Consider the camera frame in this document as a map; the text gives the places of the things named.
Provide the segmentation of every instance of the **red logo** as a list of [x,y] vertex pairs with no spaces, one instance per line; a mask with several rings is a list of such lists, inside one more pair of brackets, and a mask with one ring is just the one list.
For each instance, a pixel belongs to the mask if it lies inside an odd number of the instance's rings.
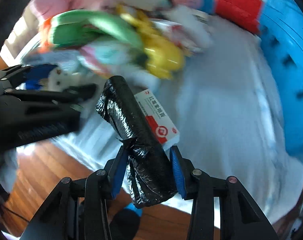
[[163,138],[163,137],[166,137],[166,135],[168,134],[168,129],[165,126],[161,125],[156,128],[155,132],[158,137]]

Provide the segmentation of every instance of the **black plastic roll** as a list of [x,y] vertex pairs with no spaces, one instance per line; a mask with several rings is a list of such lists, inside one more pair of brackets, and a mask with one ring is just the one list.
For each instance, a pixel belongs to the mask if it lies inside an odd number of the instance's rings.
[[171,164],[122,76],[107,80],[96,111],[130,142],[124,146],[130,154],[127,179],[134,205],[153,206],[173,197],[177,189]]

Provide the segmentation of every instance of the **white and red box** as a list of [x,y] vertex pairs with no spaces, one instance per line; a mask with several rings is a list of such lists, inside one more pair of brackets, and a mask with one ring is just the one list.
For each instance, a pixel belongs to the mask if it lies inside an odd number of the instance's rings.
[[178,143],[179,131],[154,94],[147,89],[136,94],[135,99],[163,149],[168,150]]

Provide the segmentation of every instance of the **red handbag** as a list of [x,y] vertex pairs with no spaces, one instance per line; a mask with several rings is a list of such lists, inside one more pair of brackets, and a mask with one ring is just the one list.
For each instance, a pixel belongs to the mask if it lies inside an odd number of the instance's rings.
[[216,13],[240,27],[258,33],[262,0],[216,0]]

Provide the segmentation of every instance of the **brown wood floor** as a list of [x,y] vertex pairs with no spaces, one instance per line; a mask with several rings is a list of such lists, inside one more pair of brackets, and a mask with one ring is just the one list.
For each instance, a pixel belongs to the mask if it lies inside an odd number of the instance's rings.
[[[18,164],[17,180],[5,205],[28,220],[63,177],[74,180],[92,173],[48,141],[37,143],[29,156],[20,154]],[[130,196],[122,190],[112,202],[109,218],[130,202]],[[189,220],[189,214],[161,204],[144,208],[135,240],[186,239]],[[21,236],[27,226],[25,221],[8,211],[5,211],[2,223],[14,236]],[[214,239],[219,239],[217,228],[214,230]]]

